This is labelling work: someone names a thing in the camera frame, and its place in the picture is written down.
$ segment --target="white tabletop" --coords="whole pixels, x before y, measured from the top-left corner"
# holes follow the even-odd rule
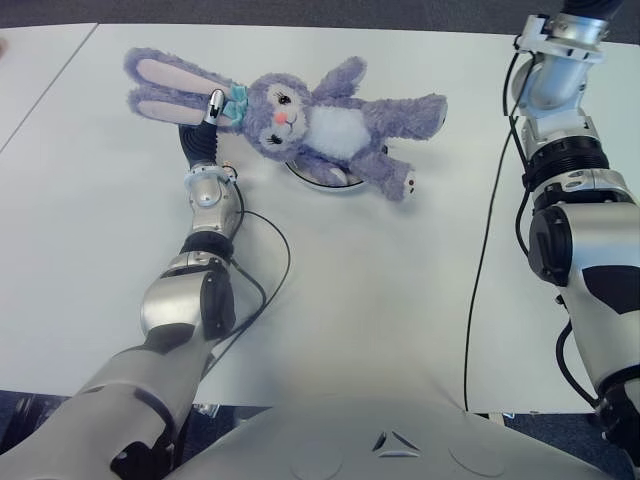
[[[0,29],[0,150],[94,27]]]
[[[368,188],[310,190],[242,137],[221,136],[220,160],[238,169],[248,206],[286,233],[293,268],[197,400],[270,405],[375,391],[462,405],[467,307],[505,135],[499,95],[512,52],[500,35],[99,26],[0,156],[0,248],[12,252],[0,265],[0,386],[69,395],[114,352],[140,343],[142,294],[182,245],[191,220],[185,163],[174,127],[128,110],[134,84],[121,65],[134,46],[242,83],[286,71],[312,86],[360,55],[369,62],[364,99],[449,97],[434,139],[390,145],[417,169],[419,189],[402,205]],[[284,251],[273,232],[249,218],[236,252],[267,290],[276,285]],[[239,276],[233,283],[242,318],[257,299]],[[551,396],[545,385],[526,392],[533,403]],[[506,399],[494,405],[522,393],[500,389],[496,399]],[[568,399],[553,410],[579,405]]]
[[[583,108],[600,135],[611,168],[620,171],[640,195],[640,48],[604,44],[604,65],[589,74]],[[493,211],[469,357],[469,403],[475,411],[590,412],[556,365],[555,344],[567,323],[554,302],[557,290],[529,270],[518,247],[514,219],[522,198],[522,167],[515,148],[505,159]],[[527,241],[531,206],[522,232]],[[566,344],[569,369],[595,395],[573,335]]]

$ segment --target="bunny face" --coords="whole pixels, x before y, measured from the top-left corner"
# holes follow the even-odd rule
[[[293,160],[307,133],[311,93],[293,75],[267,74],[249,88],[249,108],[242,130],[263,155],[278,161]]]

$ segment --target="stuffed bunny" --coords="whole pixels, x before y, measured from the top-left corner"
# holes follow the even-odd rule
[[[319,183],[343,186],[353,174],[399,201],[414,190],[413,169],[389,157],[384,142],[429,139],[444,122],[447,100],[435,94],[373,102],[353,98],[365,69],[364,60],[351,57],[310,92],[285,73],[268,73],[247,88],[153,49],[134,48],[125,59],[125,70],[141,85],[129,95],[135,113],[197,125],[209,95],[219,88],[227,97],[219,132],[244,134],[261,154],[295,162]]]

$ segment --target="robotic arm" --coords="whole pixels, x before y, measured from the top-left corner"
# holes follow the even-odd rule
[[[182,129],[193,223],[184,246],[147,290],[142,345],[115,355],[49,420],[0,458],[0,477],[156,479],[173,447],[212,348],[235,322],[227,272],[239,222],[234,177],[215,164],[217,90],[197,128]]]
[[[606,438],[640,469],[640,207],[580,108],[621,4],[566,0],[553,20],[530,16],[517,47],[535,54],[535,64],[521,67],[512,88],[526,118],[529,265],[560,291]]]

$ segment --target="bunny nose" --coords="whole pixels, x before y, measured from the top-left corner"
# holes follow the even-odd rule
[[[276,113],[273,116],[273,120],[278,124],[278,125],[284,125],[285,123],[287,123],[287,114],[285,112],[280,112],[280,113]]]

